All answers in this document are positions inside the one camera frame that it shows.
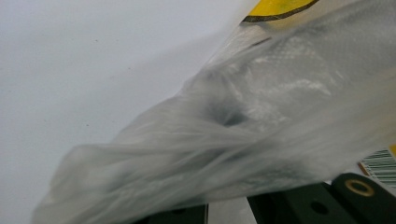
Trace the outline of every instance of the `round hole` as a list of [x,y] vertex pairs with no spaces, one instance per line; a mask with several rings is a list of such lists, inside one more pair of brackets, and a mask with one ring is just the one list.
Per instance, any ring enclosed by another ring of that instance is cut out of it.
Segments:
[[326,215],[329,213],[329,209],[323,204],[319,202],[312,202],[311,203],[311,208],[316,212],[321,215]]
[[182,209],[177,209],[177,210],[173,210],[172,213],[176,214],[176,215],[180,215],[186,212],[187,209],[182,208]]
[[350,191],[364,197],[371,197],[375,194],[374,189],[370,185],[357,179],[348,179],[346,181],[346,187]]

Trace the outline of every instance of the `white surface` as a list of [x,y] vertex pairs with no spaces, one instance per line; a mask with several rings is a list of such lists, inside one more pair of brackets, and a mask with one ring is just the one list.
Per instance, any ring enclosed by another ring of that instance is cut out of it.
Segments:
[[62,155],[175,94],[257,0],[6,0],[0,224],[28,223]]

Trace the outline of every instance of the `crumpled plastic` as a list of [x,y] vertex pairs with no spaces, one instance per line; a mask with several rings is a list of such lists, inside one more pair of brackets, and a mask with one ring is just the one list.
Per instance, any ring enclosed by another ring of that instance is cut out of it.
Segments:
[[338,175],[396,142],[396,2],[363,1],[204,69],[108,145],[74,148],[35,224],[149,214]]

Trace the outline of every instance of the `plastic bag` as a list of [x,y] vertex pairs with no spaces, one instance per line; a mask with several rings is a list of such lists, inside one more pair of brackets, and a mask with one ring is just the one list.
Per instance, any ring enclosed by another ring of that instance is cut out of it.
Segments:
[[359,2],[205,69],[112,144],[73,149],[33,223],[129,223],[335,177],[395,142],[395,39],[396,2]]

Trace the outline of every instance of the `barcode label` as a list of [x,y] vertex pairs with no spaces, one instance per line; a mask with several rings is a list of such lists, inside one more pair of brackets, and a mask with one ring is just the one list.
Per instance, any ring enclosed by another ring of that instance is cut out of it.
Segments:
[[396,188],[396,159],[387,149],[377,151],[361,161],[363,172],[382,183]]

